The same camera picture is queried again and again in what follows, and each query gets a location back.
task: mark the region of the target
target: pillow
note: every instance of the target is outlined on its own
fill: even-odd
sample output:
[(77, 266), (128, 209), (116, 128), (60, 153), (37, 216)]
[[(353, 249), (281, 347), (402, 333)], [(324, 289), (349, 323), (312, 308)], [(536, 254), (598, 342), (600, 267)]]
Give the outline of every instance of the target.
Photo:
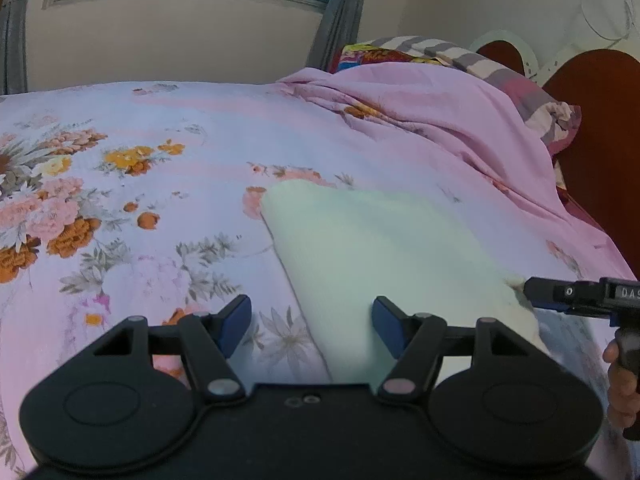
[[(439, 64), (463, 70), (486, 81), (509, 96), (524, 123), (545, 143), (552, 156), (571, 144), (580, 126), (580, 107), (556, 101), (523, 75), (453, 43), (420, 36), (400, 36), (357, 45), (359, 49), (366, 46), (395, 50), (410, 58), (428, 58), (432, 62), (435, 59)], [(345, 61), (348, 56), (353, 56), (349, 50), (353, 47), (345, 47)]]
[(434, 58), (410, 56), (409, 54), (405, 54), (399, 50), (380, 48), (369, 44), (353, 44), (347, 45), (342, 50), (340, 56), (334, 60), (334, 64), (329, 72), (335, 73), (353, 66), (384, 63), (387, 61), (442, 64)]

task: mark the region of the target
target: pink floral bedsheet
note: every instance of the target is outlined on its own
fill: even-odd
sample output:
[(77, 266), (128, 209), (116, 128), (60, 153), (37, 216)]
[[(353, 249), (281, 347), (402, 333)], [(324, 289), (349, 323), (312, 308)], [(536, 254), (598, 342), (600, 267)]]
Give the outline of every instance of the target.
[[(609, 238), (564, 210), (546, 147), (508, 98), (438, 66), (3, 97), (0, 174), (0, 480), (34, 467), (26, 392), (132, 314), (175, 323), (248, 294), (239, 377), (329, 380), (260, 216), (283, 180), (429, 196), (512, 273), (631, 277)], [(610, 332), (541, 316), (554, 356), (602, 393)], [(154, 365), (184, 380), (179, 359)], [(606, 461), (628, 468), (633, 449), (607, 431)]]

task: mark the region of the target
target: hand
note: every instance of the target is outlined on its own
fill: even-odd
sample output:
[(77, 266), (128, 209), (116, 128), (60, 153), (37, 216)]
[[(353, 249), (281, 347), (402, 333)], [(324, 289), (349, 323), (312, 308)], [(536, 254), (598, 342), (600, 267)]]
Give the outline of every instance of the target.
[(617, 428), (629, 428), (640, 412), (640, 394), (636, 392), (638, 378), (618, 364), (618, 345), (612, 341), (602, 358), (609, 367), (609, 408), (607, 417)]

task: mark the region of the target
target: striped pillowcase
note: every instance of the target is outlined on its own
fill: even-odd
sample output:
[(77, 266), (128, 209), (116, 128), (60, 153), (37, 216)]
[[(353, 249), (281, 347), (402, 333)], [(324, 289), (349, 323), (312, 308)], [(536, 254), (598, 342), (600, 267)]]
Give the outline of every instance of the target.
[(436, 57), (486, 81), (509, 96), (524, 123), (545, 143), (551, 156), (571, 144), (580, 127), (580, 107), (556, 101), (523, 75), (453, 43), (420, 36), (399, 36), (364, 44), (397, 50), (409, 56)]

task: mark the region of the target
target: gray curtain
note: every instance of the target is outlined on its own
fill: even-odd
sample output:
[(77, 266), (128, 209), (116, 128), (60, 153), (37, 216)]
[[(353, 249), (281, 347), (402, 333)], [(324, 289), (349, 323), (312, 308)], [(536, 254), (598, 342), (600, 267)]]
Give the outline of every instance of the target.
[(306, 65), (327, 70), (336, 52), (355, 43), (364, 0), (329, 0)]
[(0, 9), (0, 95), (27, 91), (27, 0), (3, 0)]

